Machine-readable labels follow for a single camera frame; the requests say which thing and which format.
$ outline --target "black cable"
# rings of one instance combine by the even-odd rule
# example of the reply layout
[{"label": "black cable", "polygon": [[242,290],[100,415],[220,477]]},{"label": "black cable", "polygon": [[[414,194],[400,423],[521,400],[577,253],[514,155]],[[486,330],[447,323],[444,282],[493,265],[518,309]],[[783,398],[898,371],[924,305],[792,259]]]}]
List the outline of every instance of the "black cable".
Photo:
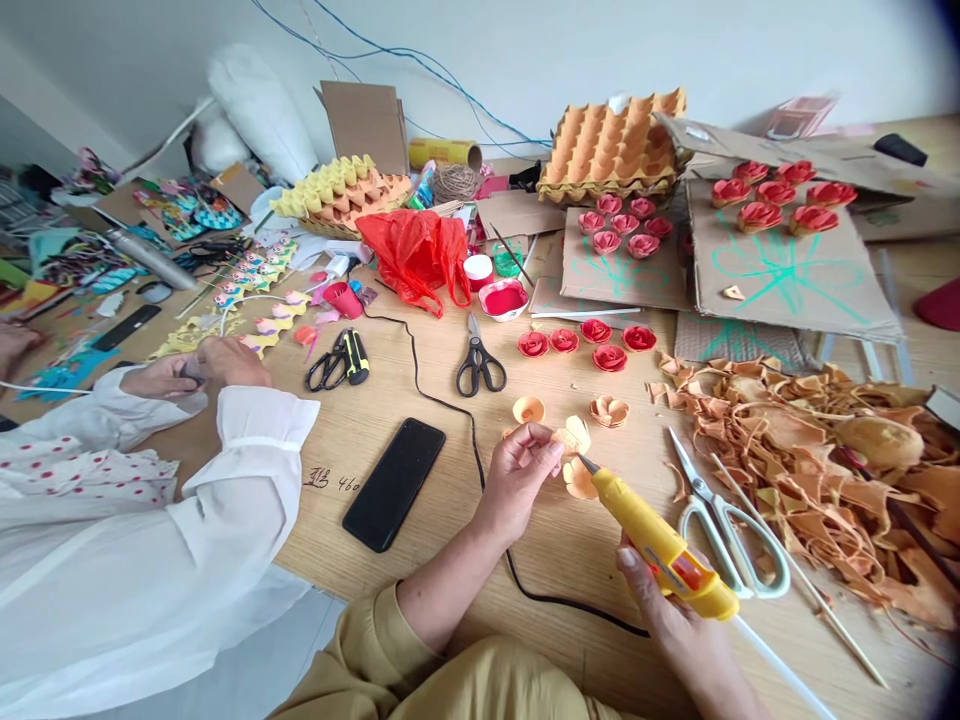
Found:
[{"label": "black cable", "polygon": [[[461,407],[457,407],[451,403],[448,403],[446,400],[441,400],[440,398],[435,398],[433,395],[428,395],[423,390],[420,389],[420,364],[417,362],[417,341],[413,336],[413,333],[410,332],[410,326],[407,325],[406,320],[398,320],[396,318],[387,317],[386,315],[370,315],[367,312],[366,306],[363,307],[363,314],[370,318],[371,320],[388,320],[392,323],[397,323],[398,325],[403,325],[403,329],[406,331],[407,335],[410,336],[410,351],[413,353],[413,384],[417,388],[417,392],[420,393],[423,397],[428,400],[433,400],[435,403],[440,403],[446,408],[451,410],[456,410],[458,413],[466,415],[470,418],[470,436],[473,442],[473,457],[477,461],[477,472],[480,474],[480,491],[483,492],[487,489],[486,478],[483,474],[483,462],[480,460],[480,450],[477,447],[477,421],[473,417],[473,413],[469,410],[464,410]],[[510,567],[510,575],[513,577],[513,582],[516,584],[517,589],[520,593],[527,598],[528,600],[533,600],[534,602],[540,603],[549,603],[551,605],[562,605],[563,607],[574,608],[575,610],[580,610],[582,612],[588,613],[595,617],[600,618],[601,620],[606,620],[608,623],[616,625],[621,630],[626,630],[633,635],[638,637],[648,638],[650,633],[644,630],[643,628],[638,628],[635,625],[621,620],[615,615],[595,608],[592,605],[587,605],[578,600],[569,600],[567,598],[554,597],[553,595],[540,595],[539,593],[533,593],[527,590],[523,583],[520,582],[520,576],[517,574],[517,568],[513,562],[513,553],[510,549],[507,549],[507,565]]]}]

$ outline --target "bamboo skewer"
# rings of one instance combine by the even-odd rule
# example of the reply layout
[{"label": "bamboo skewer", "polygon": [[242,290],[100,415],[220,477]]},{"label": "bamboo skewer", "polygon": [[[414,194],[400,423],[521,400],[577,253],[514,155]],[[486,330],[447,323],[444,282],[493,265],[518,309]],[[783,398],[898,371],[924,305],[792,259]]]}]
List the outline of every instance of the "bamboo skewer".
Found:
[{"label": "bamboo skewer", "polygon": [[790,569],[793,570],[793,572],[796,574],[796,577],[800,578],[803,586],[813,596],[813,599],[816,601],[817,605],[820,606],[820,609],[823,610],[824,615],[826,615],[830,620],[830,625],[836,631],[837,635],[840,636],[844,644],[856,656],[857,660],[860,661],[860,664],[863,665],[864,669],[870,674],[870,677],[872,677],[878,685],[889,690],[890,686],[887,684],[887,681],[883,679],[880,671],[877,670],[872,662],[870,662],[870,659],[857,644],[857,641],[850,636],[850,633],[847,632],[847,629],[843,626],[843,623],[840,622],[840,618],[834,614],[833,610],[830,609],[830,606],[827,605],[827,601],[823,599],[817,588],[814,587],[813,583],[810,582],[810,579],[806,576],[803,570],[800,569],[800,565],[797,563],[797,561],[793,559],[793,556],[789,552],[787,552],[787,549],[783,546],[783,543],[780,542],[780,539],[777,537],[776,533],[773,532],[773,529],[770,527],[767,521],[763,519],[763,516],[760,514],[760,512],[753,506],[753,503],[751,503],[747,498],[746,493],[740,489],[740,486],[737,485],[736,481],[730,475],[730,472],[727,470],[724,464],[720,462],[720,458],[717,457],[717,454],[710,453],[710,457],[713,459],[713,462],[716,464],[716,466],[720,468],[720,471],[727,476],[730,487],[732,487],[736,491],[737,495],[740,496],[740,501],[743,503],[743,506],[746,508],[747,512],[749,512],[758,523],[770,531],[771,537],[776,540],[777,544],[780,546],[780,549],[783,550],[783,554],[786,556],[787,562],[790,563]]}]

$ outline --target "black scissors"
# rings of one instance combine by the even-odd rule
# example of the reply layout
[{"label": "black scissors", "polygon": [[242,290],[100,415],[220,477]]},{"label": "black scissors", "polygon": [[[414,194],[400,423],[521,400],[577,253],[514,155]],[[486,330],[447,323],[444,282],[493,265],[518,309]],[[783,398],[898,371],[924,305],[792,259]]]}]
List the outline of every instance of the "black scissors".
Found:
[{"label": "black scissors", "polygon": [[[477,318],[473,313],[467,316],[467,327],[470,328],[470,349],[467,350],[467,359],[460,366],[460,372],[457,373],[457,392],[463,397],[473,397],[480,389],[480,373],[483,373],[483,381],[486,383],[487,390],[491,392],[500,392],[507,385],[507,371],[503,365],[493,355],[487,352],[480,342],[480,326],[477,325]],[[493,377],[490,375],[490,365],[494,365],[500,371],[503,379],[499,385],[493,384]],[[460,385],[460,378],[463,373],[470,369],[470,387],[468,392],[463,391]]]}]

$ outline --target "pink cup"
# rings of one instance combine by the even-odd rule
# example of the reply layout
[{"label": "pink cup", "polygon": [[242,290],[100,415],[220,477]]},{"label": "pink cup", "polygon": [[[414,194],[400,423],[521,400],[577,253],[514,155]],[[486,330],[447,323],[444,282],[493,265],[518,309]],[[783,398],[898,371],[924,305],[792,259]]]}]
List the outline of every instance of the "pink cup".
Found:
[{"label": "pink cup", "polygon": [[323,291],[323,299],[351,320],[363,315],[363,306],[356,293],[346,283],[334,283]]}]

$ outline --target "woman's hand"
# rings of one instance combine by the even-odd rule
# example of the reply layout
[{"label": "woman's hand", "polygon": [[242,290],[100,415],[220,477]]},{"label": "woman's hand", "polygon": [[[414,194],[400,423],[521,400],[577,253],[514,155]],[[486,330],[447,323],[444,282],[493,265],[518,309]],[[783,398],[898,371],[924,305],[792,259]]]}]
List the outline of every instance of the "woman's hand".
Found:
[{"label": "woman's hand", "polygon": [[560,472],[563,444],[551,441],[551,435],[550,428],[527,423],[493,451],[487,487],[472,524],[502,540],[505,548],[527,529],[533,501],[547,475]]}]

